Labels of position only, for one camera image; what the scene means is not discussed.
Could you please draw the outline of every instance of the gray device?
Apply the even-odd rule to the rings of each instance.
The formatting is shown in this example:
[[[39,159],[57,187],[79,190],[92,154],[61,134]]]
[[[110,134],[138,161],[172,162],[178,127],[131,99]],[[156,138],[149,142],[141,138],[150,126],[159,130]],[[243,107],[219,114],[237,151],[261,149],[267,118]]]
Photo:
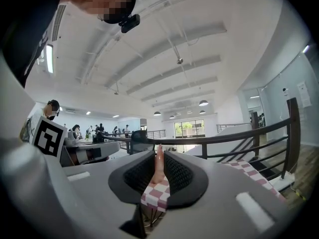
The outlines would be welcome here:
[[[145,238],[141,194],[154,174],[154,151],[62,168],[30,144],[2,140],[1,146],[7,195],[45,237]],[[231,167],[166,151],[164,173],[171,196],[151,239],[257,238],[287,214],[273,193]],[[69,181],[74,175],[80,179]]]

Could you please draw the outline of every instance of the floor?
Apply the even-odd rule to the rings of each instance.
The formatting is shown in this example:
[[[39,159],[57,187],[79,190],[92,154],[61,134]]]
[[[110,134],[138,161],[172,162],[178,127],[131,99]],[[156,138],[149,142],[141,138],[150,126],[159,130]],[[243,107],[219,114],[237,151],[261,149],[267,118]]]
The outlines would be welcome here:
[[[266,135],[260,136],[260,145],[267,143]],[[261,158],[269,156],[280,149],[285,148],[286,142],[282,141],[271,145],[269,147],[260,150],[259,156]],[[279,154],[276,157],[268,159],[270,165],[285,159],[285,152]],[[282,170],[283,164],[277,167],[278,170]],[[319,147],[313,147],[309,145],[301,145],[299,159],[297,164],[297,170],[295,174],[295,183],[292,186],[301,195],[308,199],[312,193],[319,171]],[[281,194],[287,199],[287,205],[290,209],[298,207],[304,201],[290,188],[281,192]]]

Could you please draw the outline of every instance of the tree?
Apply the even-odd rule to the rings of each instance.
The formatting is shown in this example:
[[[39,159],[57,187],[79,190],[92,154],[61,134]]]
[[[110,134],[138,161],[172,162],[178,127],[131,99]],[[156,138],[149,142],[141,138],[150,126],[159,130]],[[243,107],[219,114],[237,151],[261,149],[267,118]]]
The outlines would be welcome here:
[[[193,125],[191,123],[189,123],[189,122],[184,122],[182,127],[183,128],[192,128]]]
[[[175,132],[181,134],[181,128],[179,123],[175,123]]]

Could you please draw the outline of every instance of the window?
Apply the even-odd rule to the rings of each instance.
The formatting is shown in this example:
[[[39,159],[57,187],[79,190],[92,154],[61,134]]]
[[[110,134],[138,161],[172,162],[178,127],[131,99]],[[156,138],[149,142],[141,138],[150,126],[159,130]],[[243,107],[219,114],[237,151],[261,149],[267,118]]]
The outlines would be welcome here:
[[[197,138],[205,137],[204,120],[191,120],[174,123],[175,138]]]

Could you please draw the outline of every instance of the air vent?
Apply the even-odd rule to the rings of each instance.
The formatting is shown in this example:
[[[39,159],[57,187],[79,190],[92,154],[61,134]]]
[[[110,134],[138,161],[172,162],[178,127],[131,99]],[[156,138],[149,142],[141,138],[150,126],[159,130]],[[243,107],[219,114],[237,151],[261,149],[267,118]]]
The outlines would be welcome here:
[[[66,114],[75,114],[75,110],[65,109]]]
[[[59,27],[60,27],[61,19],[62,19],[65,8],[66,8],[66,5],[59,5],[58,10],[56,12],[56,17],[54,20],[53,32],[52,32],[52,41],[56,41],[58,39]]]

